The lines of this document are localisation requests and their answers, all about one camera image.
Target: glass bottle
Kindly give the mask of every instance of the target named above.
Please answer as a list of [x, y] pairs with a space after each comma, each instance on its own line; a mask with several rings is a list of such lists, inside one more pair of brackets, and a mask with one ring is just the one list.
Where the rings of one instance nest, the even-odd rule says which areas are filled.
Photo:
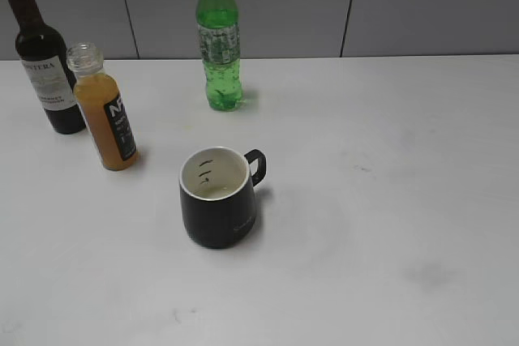
[[62, 36], [46, 25], [36, 0], [8, 0], [19, 24], [16, 52], [52, 127], [61, 134], [84, 129], [72, 88], [75, 78], [66, 68]]
[[103, 166], [123, 170], [134, 164], [137, 147], [117, 83], [103, 69], [103, 54], [90, 43], [72, 46], [67, 64], [75, 73], [74, 95]]
[[236, 2], [199, 0], [196, 21], [209, 105], [221, 111], [236, 109], [243, 95]]

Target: bottle cap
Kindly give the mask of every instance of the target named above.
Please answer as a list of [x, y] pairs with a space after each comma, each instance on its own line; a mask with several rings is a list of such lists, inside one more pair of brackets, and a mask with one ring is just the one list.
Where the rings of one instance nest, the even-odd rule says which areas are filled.
[[71, 46], [66, 52], [66, 64], [77, 75], [89, 75], [103, 69], [103, 53], [90, 42]]

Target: wine label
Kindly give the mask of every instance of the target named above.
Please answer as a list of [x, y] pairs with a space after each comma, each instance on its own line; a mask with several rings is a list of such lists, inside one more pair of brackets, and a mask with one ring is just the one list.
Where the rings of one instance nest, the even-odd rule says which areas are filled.
[[58, 56], [42, 61], [21, 62], [44, 109], [61, 111], [76, 105]]
[[105, 113], [112, 133], [114, 133], [119, 154], [122, 160], [126, 161], [135, 154], [137, 147], [131, 133], [126, 110], [122, 104], [121, 95], [117, 95], [112, 101], [105, 104]]
[[213, 64], [228, 64], [240, 58], [238, 24], [226, 28], [205, 28], [198, 25], [202, 59]]

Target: red wine bottle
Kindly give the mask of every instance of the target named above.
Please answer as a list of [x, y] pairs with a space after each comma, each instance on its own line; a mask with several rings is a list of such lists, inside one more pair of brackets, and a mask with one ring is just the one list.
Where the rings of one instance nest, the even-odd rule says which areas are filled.
[[8, 0], [19, 24], [15, 47], [53, 128], [61, 134], [84, 129], [72, 89], [74, 74], [66, 67], [62, 36], [46, 25], [36, 0]]

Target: black mug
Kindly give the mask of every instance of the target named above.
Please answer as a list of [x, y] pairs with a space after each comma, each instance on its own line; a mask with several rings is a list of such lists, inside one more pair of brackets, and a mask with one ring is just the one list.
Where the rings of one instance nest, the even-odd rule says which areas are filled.
[[[256, 173], [250, 164], [258, 160]], [[187, 234], [196, 243], [223, 249], [245, 237], [256, 218], [253, 187], [267, 172], [259, 150], [245, 156], [227, 147], [193, 154], [180, 170], [180, 202]]]

